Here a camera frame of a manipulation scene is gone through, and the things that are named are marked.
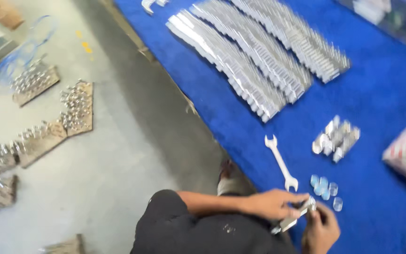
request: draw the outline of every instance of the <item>person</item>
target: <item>person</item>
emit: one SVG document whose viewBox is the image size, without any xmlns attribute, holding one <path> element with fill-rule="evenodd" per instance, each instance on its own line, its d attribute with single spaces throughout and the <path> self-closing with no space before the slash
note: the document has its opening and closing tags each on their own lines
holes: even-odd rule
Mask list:
<svg viewBox="0 0 406 254">
<path fill-rule="evenodd" d="M 287 232 L 270 233 L 270 221 L 299 218 L 288 203 L 305 201 L 309 194 L 254 193 L 230 160 L 222 164 L 217 194 L 155 193 L 137 224 L 131 254 L 296 253 Z M 317 203 L 306 218 L 303 254 L 326 254 L 340 235 L 334 213 Z"/>
</svg>

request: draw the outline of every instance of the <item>hand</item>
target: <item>hand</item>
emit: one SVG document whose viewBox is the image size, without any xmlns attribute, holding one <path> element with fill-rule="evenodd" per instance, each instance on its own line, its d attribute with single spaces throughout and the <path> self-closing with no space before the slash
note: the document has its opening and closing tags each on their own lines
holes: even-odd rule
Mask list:
<svg viewBox="0 0 406 254">
<path fill-rule="evenodd" d="M 317 202 L 317 210 L 307 213 L 308 223 L 302 238 L 304 254 L 327 254 L 341 231 L 330 208 Z"/>
<path fill-rule="evenodd" d="M 288 203 L 298 203 L 309 198 L 309 194 L 292 194 L 273 189 L 271 191 L 254 194 L 240 203 L 240 211 L 256 215 L 269 220 L 280 220 L 287 217 L 299 218 L 300 212 L 288 206 Z"/>
</svg>

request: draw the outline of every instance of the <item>wrench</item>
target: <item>wrench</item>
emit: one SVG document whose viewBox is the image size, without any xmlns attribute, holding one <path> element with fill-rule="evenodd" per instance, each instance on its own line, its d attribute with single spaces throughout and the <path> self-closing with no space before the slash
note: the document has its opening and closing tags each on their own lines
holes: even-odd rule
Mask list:
<svg viewBox="0 0 406 254">
<path fill-rule="evenodd" d="M 278 165 L 281 169 L 281 172 L 283 173 L 283 176 L 285 177 L 285 189 L 289 191 L 289 187 L 294 187 L 294 189 L 297 191 L 297 188 L 299 187 L 299 182 L 297 179 L 292 177 L 289 173 L 289 170 L 286 167 L 285 162 L 283 161 L 283 158 L 280 155 L 280 152 L 278 151 L 277 148 L 277 138 L 275 135 L 273 136 L 272 140 L 267 139 L 267 135 L 264 137 L 264 143 L 270 150 L 272 150 L 273 155 L 275 156 L 275 159 L 278 162 Z"/>
</svg>

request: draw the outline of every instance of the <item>yellow floor marking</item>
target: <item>yellow floor marking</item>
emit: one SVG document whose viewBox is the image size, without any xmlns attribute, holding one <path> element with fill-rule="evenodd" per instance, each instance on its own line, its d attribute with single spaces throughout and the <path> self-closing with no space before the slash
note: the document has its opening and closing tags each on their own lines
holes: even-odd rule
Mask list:
<svg viewBox="0 0 406 254">
<path fill-rule="evenodd" d="M 82 32 L 76 30 L 76 36 L 81 39 L 82 38 Z"/>
</svg>

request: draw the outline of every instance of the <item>blue table cover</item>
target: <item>blue table cover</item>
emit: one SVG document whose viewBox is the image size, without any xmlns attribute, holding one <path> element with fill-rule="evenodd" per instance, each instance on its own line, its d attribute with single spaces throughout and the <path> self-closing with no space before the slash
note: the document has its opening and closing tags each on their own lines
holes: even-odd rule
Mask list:
<svg viewBox="0 0 406 254">
<path fill-rule="evenodd" d="M 115 2 L 259 191 L 284 188 L 278 164 L 264 145 L 266 134 L 277 137 L 290 173 L 299 180 L 299 193 L 313 193 L 312 174 L 338 183 L 344 201 L 336 213 L 341 237 L 330 253 L 406 253 L 406 180 L 381 161 L 382 152 L 406 127 L 406 46 L 331 0 L 288 0 L 312 28 L 345 50 L 352 67 L 328 84 L 316 80 L 294 105 L 263 124 L 227 78 L 166 27 L 170 16 L 195 0 L 153 4 L 152 16 L 141 0 Z M 333 164 L 313 154 L 311 143 L 336 114 L 358 126 L 361 138 Z M 297 248 L 305 224 L 299 220 L 291 230 Z"/>
</svg>

